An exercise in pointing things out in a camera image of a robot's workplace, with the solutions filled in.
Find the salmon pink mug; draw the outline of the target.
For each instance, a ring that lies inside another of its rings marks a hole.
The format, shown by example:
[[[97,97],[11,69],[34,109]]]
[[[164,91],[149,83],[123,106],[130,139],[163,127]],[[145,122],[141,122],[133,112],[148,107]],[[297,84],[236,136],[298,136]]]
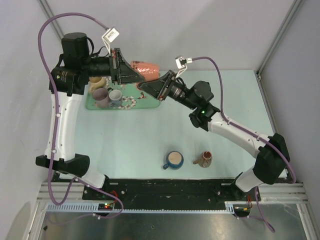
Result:
[[[134,60],[130,65],[145,78],[146,82],[157,80],[160,77],[159,66],[155,63]]]

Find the grey blue small mug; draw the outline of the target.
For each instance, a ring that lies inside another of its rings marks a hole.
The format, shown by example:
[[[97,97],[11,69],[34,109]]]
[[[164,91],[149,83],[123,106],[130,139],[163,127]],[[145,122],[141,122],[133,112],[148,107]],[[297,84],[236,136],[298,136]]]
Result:
[[[123,102],[122,92],[118,89],[114,89],[109,92],[109,107],[120,107]]]

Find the beige round mug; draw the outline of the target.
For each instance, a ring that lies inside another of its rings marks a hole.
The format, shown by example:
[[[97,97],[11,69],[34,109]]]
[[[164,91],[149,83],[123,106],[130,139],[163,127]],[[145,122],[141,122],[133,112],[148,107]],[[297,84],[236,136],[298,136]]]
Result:
[[[106,78],[101,76],[94,76],[89,78],[88,93],[93,94],[97,89],[104,88],[106,86]]]

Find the lilac mug black handle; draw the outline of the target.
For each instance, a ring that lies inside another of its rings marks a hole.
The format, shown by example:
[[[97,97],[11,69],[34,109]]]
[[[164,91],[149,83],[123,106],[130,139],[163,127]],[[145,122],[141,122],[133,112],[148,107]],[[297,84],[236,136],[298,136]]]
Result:
[[[92,93],[92,98],[100,108],[108,108],[110,104],[109,91],[105,88],[96,89]]]

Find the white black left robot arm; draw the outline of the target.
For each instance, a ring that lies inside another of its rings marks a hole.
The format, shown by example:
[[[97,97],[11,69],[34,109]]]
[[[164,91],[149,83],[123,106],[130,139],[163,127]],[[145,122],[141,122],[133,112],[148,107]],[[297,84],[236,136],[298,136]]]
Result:
[[[145,78],[123,58],[119,48],[110,47],[119,33],[108,30],[101,38],[107,56],[89,51],[88,37],[82,32],[66,34],[62,40],[63,53],[57,65],[48,72],[51,91],[51,123],[44,155],[36,158],[36,165],[78,178],[94,186],[99,199],[107,199],[111,187],[105,184],[104,174],[90,166],[87,155],[75,152],[75,130],[85,86],[91,77],[111,77],[119,85],[141,83]]]

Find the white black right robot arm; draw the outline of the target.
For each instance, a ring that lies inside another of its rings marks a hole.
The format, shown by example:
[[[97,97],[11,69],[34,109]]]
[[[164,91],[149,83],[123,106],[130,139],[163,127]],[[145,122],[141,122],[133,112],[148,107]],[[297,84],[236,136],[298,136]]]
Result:
[[[261,184],[273,185],[288,167],[290,160],[284,137],[278,133],[272,136],[256,133],[224,115],[222,109],[210,102],[214,95],[208,82],[200,80],[187,88],[170,70],[159,79],[141,82],[137,87],[159,101],[169,97],[190,108],[189,118],[195,128],[218,134],[255,158],[255,164],[231,184],[234,199],[243,200],[252,188]]]

